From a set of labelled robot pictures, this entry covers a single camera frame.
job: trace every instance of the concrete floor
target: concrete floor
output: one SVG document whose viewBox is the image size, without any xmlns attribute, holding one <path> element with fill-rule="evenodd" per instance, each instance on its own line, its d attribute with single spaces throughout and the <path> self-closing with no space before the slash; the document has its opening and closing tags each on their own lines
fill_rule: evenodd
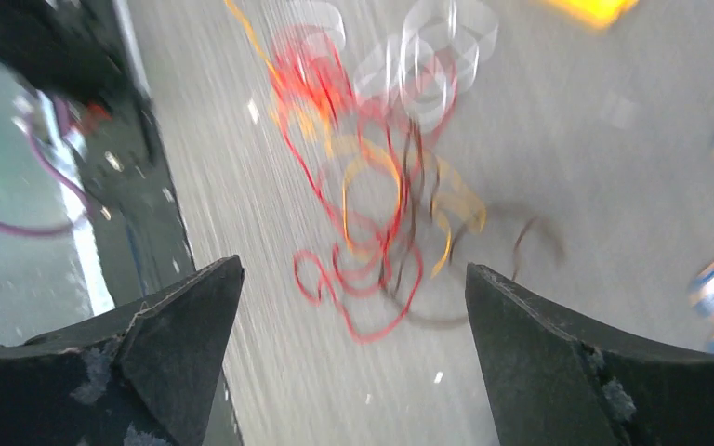
<svg viewBox="0 0 714 446">
<path fill-rule="evenodd" d="M 266 36 L 284 20 L 266 12 L 278 1 L 240 5 Z M 349 70 L 412 5 L 331 3 Z M 633 334 L 702 348 L 712 327 L 685 287 L 714 257 L 714 4 L 642 1 L 595 35 L 533 1 L 486 3 L 500 20 L 496 53 L 436 150 L 486 201 L 525 203 L 561 228 L 566 261 L 530 241 L 522 284 Z M 222 2 L 129 4 L 195 262 L 245 263 L 225 362 L 245 444 L 497 444 L 468 327 L 402 324 L 360 347 L 331 305 L 299 295 L 291 256 L 324 254 L 337 238 L 267 117 L 267 75 Z M 381 201 L 382 186 L 354 193 Z M 521 224 L 490 227 L 465 256 L 509 273 Z M 416 308 L 458 314 L 462 286 L 427 283 Z M 392 314 L 366 305 L 367 326 Z"/>
</svg>

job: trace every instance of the yellow object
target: yellow object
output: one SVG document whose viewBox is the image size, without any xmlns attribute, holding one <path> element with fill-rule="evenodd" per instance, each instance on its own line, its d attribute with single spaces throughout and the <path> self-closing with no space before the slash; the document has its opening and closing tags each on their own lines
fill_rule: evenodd
<svg viewBox="0 0 714 446">
<path fill-rule="evenodd" d="M 599 30 L 608 28 L 638 0 L 546 0 Z"/>
<path fill-rule="evenodd" d="M 247 40 L 250 41 L 250 45 L 252 45 L 253 48 L 256 50 L 256 54 L 258 54 L 258 56 L 264 61 L 264 63 L 267 64 L 267 68 L 270 70 L 270 73 L 272 73 L 272 77 L 275 78 L 275 81 L 280 83 L 281 77 L 278 75 L 278 71 L 275 69 L 275 66 L 272 65 L 270 58 L 267 56 L 266 53 L 264 53 L 264 50 L 261 49 L 261 45 L 258 44 L 256 32 L 253 30 L 253 26 L 250 24 L 250 20 L 245 17 L 245 13 L 242 12 L 242 9 L 237 7 L 232 0 L 223 1 L 226 3 L 226 7 L 229 9 L 231 14 L 237 20 L 239 20 L 239 23 L 245 29 L 245 35 L 247 35 Z"/>
</svg>

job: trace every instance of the brown wire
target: brown wire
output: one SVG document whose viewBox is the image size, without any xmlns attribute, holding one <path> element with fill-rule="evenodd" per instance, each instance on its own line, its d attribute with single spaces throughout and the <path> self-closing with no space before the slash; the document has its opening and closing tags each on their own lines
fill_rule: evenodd
<svg viewBox="0 0 714 446">
<path fill-rule="evenodd" d="M 417 193 L 414 193 L 412 191 L 412 180 L 411 180 L 411 175 L 409 175 L 409 169 L 408 169 L 408 158 L 409 158 L 409 150 L 410 150 L 410 142 L 411 140 L 414 140 L 415 146 L 416 146 L 416 151 L 417 151 L 417 161 L 419 162 L 420 165 L 420 186 L 417 190 Z M 418 208 L 421 207 L 421 199 L 422 199 L 422 194 L 423 191 L 425 190 L 425 153 L 424 153 L 424 148 L 422 144 L 422 134 L 420 132 L 419 125 L 415 123 L 414 121 L 410 121 L 409 125 L 409 131 L 406 132 L 406 138 L 403 144 L 403 181 L 406 183 L 406 190 L 410 191 L 410 195 L 407 197 L 408 204 L 409 204 L 409 212 L 410 212 L 410 228 L 409 232 L 407 235 L 407 240 L 405 243 L 406 248 L 403 250 L 402 256 L 401 256 L 401 261 L 398 265 L 398 272 L 397 272 L 397 277 L 395 280 L 395 284 L 392 286 L 392 289 L 388 287 L 387 284 L 384 284 L 382 286 L 382 295 L 394 306 L 396 307 L 399 311 L 403 310 L 405 307 L 405 302 L 399 297 L 399 290 L 401 288 L 401 280 L 403 278 L 403 267 L 406 264 L 406 260 L 409 258 L 409 256 L 412 254 L 412 247 L 414 246 L 416 237 L 417 237 L 417 213 L 418 213 Z M 429 202 L 429 214 L 427 217 L 429 218 L 429 221 L 433 221 L 433 197 L 436 196 L 436 192 L 439 190 L 440 187 L 440 182 L 441 182 L 441 169 L 439 166 L 438 162 L 435 162 L 435 168 L 436 168 L 436 178 L 435 182 L 431 191 L 431 200 Z M 530 215 L 531 213 L 525 209 L 523 206 L 519 206 L 514 203 L 499 203 L 499 204 L 489 204 L 487 206 L 487 211 L 488 211 L 488 216 L 490 217 L 492 214 L 497 215 L 497 216 L 513 216 L 513 215 Z M 469 223 L 474 221 L 475 219 L 479 218 L 480 213 L 475 213 L 474 215 L 471 216 L 470 219 L 464 221 L 464 223 L 458 228 L 456 231 L 452 243 L 451 243 L 451 250 L 450 254 L 448 256 L 448 268 L 451 270 L 451 273 L 453 273 L 453 270 L 458 272 L 458 276 L 460 280 L 464 280 L 466 278 L 466 271 L 464 269 L 460 269 L 458 266 L 456 266 L 453 263 L 453 255 L 456 250 L 456 247 L 458 246 L 458 243 L 460 240 L 463 238 L 463 236 L 467 233 L 467 230 L 469 229 Z M 555 251 L 558 257 L 558 260 L 561 260 L 564 258 L 564 247 L 562 245 L 562 238 L 557 234 L 556 230 L 550 225 L 550 223 L 539 217 L 532 215 L 527 218 L 521 232 L 519 233 L 519 237 L 516 239 L 515 244 L 513 245 L 513 272 L 511 274 L 511 280 L 516 282 L 516 279 L 519 276 L 519 273 L 521 272 L 522 269 L 522 256 L 521 256 L 521 246 L 522 246 L 522 241 L 524 237 L 529 233 L 529 231 L 533 227 L 538 227 L 541 229 L 541 232 L 549 237 L 554 244 Z M 380 283 L 385 283 L 384 275 L 386 274 L 386 271 L 384 269 L 384 263 L 381 264 L 380 270 L 379 270 L 379 282 Z M 459 326 L 462 326 L 466 323 L 469 322 L 469 315 L 464 315 L 464 316 L 459 316 L 455 318 L 449 318 L 449 319 L 438 319 L 438 318 L 430 318 L 427 316 L 422 316 L 413 310 L 410 310 L 406 314 L 406 319 L 409 320 L 411 323 L 414 325 L 420 327 L 420 328 L 425 328 L 425 329 L 432 329 L 432 330 L 451 330 L 454 328 L 457 328 Z"/>
</svg>

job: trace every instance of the gray floor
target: gray floor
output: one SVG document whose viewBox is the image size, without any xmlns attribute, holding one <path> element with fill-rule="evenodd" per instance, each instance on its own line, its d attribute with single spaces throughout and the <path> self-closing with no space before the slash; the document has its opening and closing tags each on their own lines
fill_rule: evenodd
<svg viewBox="0 0 714 446">
<path fill-rule="evenodd" d="M 241 5 L 265 33 L 280 19 L 257 3 Z M 399 31 L 412 4 L 332 3 L 355 58 Z M 437 151 L 486 201 L 526 203 L 562 229 L 567 260 L 557 268 L 530 242 L 524 285 L 634 334 L 702 348 L 712 328 L 684 289 L 714 257 L 714 4 L 642 1 L 594 35 L 536 2 L 486 3 L 500 17 L 498 47 Z M 195 261 L 239 254 L 247 270 L 225 362 L 245 444 L 496 444 L 469 328 L 404 324 L 358 347 L 332 306 L 298 294 L 291 255 L 324 254 L 337 238 L 267 118 L 267 76 L 226 7 L 130 5 Z M 376 183 L 358 188 L 387 196 Z M 466 256 L 509 272 L 520 225 L 490 227 Z M 442 277 L 416 307 L 457 314 L 462 296 Z M 367 326 L 391 314 L 368 306 Z"/>
</svg>

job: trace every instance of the white strip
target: white strip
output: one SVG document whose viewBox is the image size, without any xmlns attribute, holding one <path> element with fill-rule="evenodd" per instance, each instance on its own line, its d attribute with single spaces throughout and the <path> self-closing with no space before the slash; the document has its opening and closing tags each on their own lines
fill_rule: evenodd
<svg viewBox="0 0 714 446">
<path fill-rule="evenodd" d="M 140 94 L 144 98 L 150 98 L 152 92 L 149 90 L 149 80 L 146 78 L 146 70 L 143 67 L 143 60 L 140 58 L 138 39 L 133 28 L 133 19 L 130 15 L 130 6 L 126 0 L 113 0 L 116 9 L 116 17 L 121 25 L 122 38 L 125 39 L 127 58 L 130 62 L 130 69 L 133 72 L 133 82 L 138 84 Z"/>
<path fill-rule="evenodd" d="M 53 101 L 42 93 L 40 93 L 40 99 L 42 100 L 42 109 L 46 117 L 50 139 L 53 141 L 54 155 L 56 156 L 55 164 L 67 178 L 82 187 L 74 157 L 70 153 L 70 148 L 62 141 L 59 128 L 56 126 L 56 112 L 53 107 Z M 67 217 L 77 218 L 83 212 L 84 205 L 69 189 L 62 185 L 59 186 L 61 187 L 61 199 L 67 210 Z M 114 309 L 115 304 L 111 293 L 108 292 L 108 287 L 105 285 L 105 278 L 102 277 L 102 267 L 99 265 L 99 254 L 94 240 L 94 229 L 88 220 L 75 228 L 73 240 L 75 250 L 78 252 L 81 271 L 84 275 L 88 298 L 91 302 L 91 312 L 94 316 L 99 316 Z"/>
</svg>

